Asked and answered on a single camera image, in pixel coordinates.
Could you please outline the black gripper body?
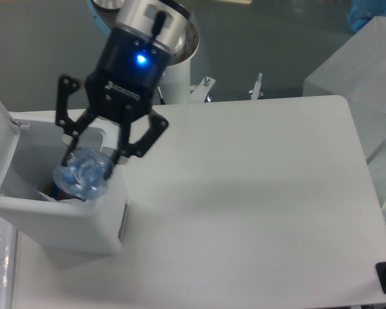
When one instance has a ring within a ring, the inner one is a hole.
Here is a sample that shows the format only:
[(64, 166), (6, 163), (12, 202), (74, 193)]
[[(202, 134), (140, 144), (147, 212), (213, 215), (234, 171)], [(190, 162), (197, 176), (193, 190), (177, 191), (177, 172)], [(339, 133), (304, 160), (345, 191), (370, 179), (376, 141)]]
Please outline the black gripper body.
[(152, 96), (170, 60), (170, 54), (154, 44), (165, 30), (153, 26), (146, 38), (114, 27), (93, 73), (85, 81), (89, 107), (84, 121), (96, 117), (119, 126), (147, 115)]

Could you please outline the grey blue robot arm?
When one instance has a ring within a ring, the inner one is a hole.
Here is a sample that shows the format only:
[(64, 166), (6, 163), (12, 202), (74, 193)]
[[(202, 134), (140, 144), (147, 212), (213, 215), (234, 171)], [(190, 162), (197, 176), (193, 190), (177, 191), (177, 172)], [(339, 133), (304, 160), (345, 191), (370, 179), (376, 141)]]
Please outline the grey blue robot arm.
[(175, 1), (125, 1), (95, 70), (84, 80), (59, 77), (55, 124), (69, 138), (62, 166), (97, 117), (120, 127), (113, 165), (141, 158), (157, 141), (169, 122), (152, 110), (152, 98), (189, 17)]

